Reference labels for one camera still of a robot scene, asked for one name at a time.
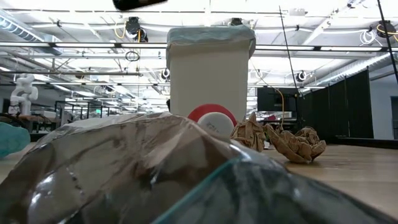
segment black panel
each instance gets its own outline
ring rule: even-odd
[[[348,111],[345,81],[329,87],[330,131],[334,136],[348,137]]]
[[[349,136],[373,138],[369,72],[363,71],[346,79]]]
[[[334,133],[330,131],[329,123],[329,90],[314,91],[313,97],[313,117],[314,128],[318,132],[320,139],[330,139]]]
[[[312,93],[300,97],[298,101],[299,115],[301,116],[302,126],[314,127]]]
[[[294,95],[297,93],[295,88],[279,88],[284,96],[285,111],[296,111]],[[257,89],[257,109],[258,111],[282,111],[282,97],[273,88]]]

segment black cable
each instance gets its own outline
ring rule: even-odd
[[[386,23],[386,20],[384,20],[384,15],[383,15],[383,10],[381,9],[380,0],[377,0],[377,3],[379,5],[380,16],[381,16],[381,21],[383,23],[384,32],[386,33],[388,51],[390,52],[390,58],[391,58],[391,62],[392,62],[392,67],[394,68],[394,73],[396,75],[396,79],[397,79],[397,83],[398,83],[397,66],[396,66],[396,61],[394,59],[394,54],[392,53],[390,37],[388,36],[387,23]]]
[[[282,10],[280,9],[280,6],[279,6],[279,14],[280,14],[280,20],[282,21],[282,29],[284,30],[284,37],[285,37],[285,44],[286,44],[287,56],[288,56],[288,58],[289,58],[290,69],[291,69],[291,71],[292,71],[294,87],[295,87],[296,90],[297,90],[297,95],[299,95],[299,89],[297,88],[296,79],[294,78],[294,71],[293,71],[292,59],[290,58],[289,45],[287,44],[287,38],[286,38],[285,24],[284,24],[284,19],[283,19],[283,17],[282,17]]]
[[[137,52],[134,52],[134,51],[127,52],[124,57],[129,62],[136,62],[136,61],[138,61],[140,59],[139,54]]]

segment ceiling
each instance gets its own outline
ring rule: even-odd
[[[246,26],[256,32],[257,44],[284,45],[285,38],[279,7],[283,15],[286,39],[289,45],[323,46],[387,46],[386,39],[374,34],[380,19],[377,2],[362,1],[278,1],[264,0],[195,0],[187,4],[184,0],[169,0],[167,3],[145,7],[135,11],[120,13],[115,10],[112,0],[2,0],[0,7],[17,22],[25,24],[32,31],[49,34],[62,42],[133,42],[123,33],[123,24],[128,17],[137,16],[141,27],[147,32],[150,43],[166,43],[167,32],[181,26],[228,26],[232,17],[240,17]],[[395,0],[382,0],[386,20],[398,26]],[[1,41],[25,41],[22,38],[0,30]],[[55,67],[63,72],[129,72],[139,71],[143,76],[119,75],[105,78],[107,82],[121,83],[163,83],[162,72],[166,67],[164,49],[140,49],[141,59],[129,62],[124,59],[129,49],[64,49],[63,54],[54,56],[37,52],[30,48],[9,48],[36,62]],[[314,85],[333,71],[355,62],[378,56],[369,52],[291,52],[294,72],[305,71],[308,80],[303,84]],[[9,70],[41,70],[45,68],[0,51],[3,59],[0,66]],[[263,79],[273,85],[292,85],[293,78],[286,52],[256,51],[249,63],[248,82],[261,83],[253,68],[260,70]],[[75,76],[55,75],[51,80],[63,82],[89,82]],[[115,86],[106,91],[100,86],[63,86],[68,90],[87,91],[102,98],[128,98],[122,102],[106,103],[117,109],[128,111],[160,112],[167,111],[165,99],[169,97],[169,87]],[[253,88],[248,96],[255,96]]]

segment ceiling duct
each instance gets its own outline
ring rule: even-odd
[[[42,34],[37,32],[33,28],[24,24],[23,22],[19,22],[12,18],[11,15],[6,13],[4,10],[0,9],[0,28],[6,30],[12,34],[17,35],[18,37],[28,41],[28,42],[56,42],[57,39],[53,35]],[[62,51],[55,48],[38,48],[42,53],[48,53],[53,55],[61,55]]]
[[[398,60],[398,53],[393,53],[393,56],[396,60]],[[343,80],[345,77],[350,77],[359,72],[365,71],[367,68],[370,72],[373,72],[390,64],[390,53],[376,56],[368,60],[358,60],[347,66],[344,66],[343,68],[339,68],[334,72],[331,72],[327,76],[317,80],[316,82],[309,83],[308,85],[326,85],[330,82],[338,82],[340,80]]]

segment wooden table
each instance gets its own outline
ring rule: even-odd
[[[398,150],[328,146],[308,165],[293,164],[276,150],[263,153],[398,219]]]

